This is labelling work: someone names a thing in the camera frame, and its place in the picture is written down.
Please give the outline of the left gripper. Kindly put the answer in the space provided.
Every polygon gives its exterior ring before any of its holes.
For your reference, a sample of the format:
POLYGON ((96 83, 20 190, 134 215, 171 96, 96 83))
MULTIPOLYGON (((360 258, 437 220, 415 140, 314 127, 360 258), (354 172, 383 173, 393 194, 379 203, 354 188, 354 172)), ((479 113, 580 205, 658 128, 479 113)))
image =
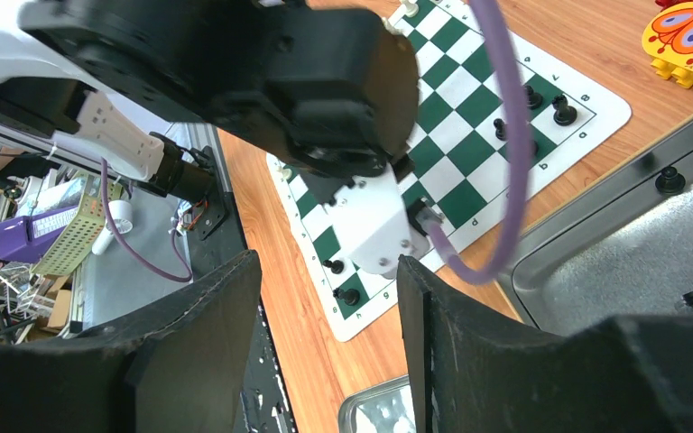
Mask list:
POLYGON ((303 1, 34 1, 19 28, 116 93, 203 122, 309 174, 330 201, 412 168, 410 41, 374 12, 303 1))

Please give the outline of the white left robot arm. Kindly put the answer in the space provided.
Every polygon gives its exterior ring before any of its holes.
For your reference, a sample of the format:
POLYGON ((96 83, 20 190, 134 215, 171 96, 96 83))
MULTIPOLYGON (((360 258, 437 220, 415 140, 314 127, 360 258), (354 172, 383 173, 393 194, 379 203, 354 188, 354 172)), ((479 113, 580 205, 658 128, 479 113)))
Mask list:
POLYGON ((411 171, 420 73, 371 10, 303 1, 0 1, 0 124, 82 139, 142 189, 202 200, 215 175, 113 106, 210 124, 304 173, 320 203, 411 171))

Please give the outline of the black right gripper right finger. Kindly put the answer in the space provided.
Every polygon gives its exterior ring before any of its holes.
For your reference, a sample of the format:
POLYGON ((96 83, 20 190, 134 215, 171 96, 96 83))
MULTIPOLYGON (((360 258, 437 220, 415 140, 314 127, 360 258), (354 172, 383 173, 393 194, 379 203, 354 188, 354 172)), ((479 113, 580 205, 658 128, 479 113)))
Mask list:
POLYGON ((693 432, 693 315, 617 315, 557 336, 409 256, 397 290, 420 432, 693 432))

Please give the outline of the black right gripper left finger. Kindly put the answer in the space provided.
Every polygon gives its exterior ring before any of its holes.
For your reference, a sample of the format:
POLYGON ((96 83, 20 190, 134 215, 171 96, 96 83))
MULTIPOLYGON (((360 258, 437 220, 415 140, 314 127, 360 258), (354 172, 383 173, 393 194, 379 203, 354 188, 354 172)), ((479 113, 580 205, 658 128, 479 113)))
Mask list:
POLYGON ((247 250, 70 339, 0 344, 0 432, 230 432, 262 270, 247 250))

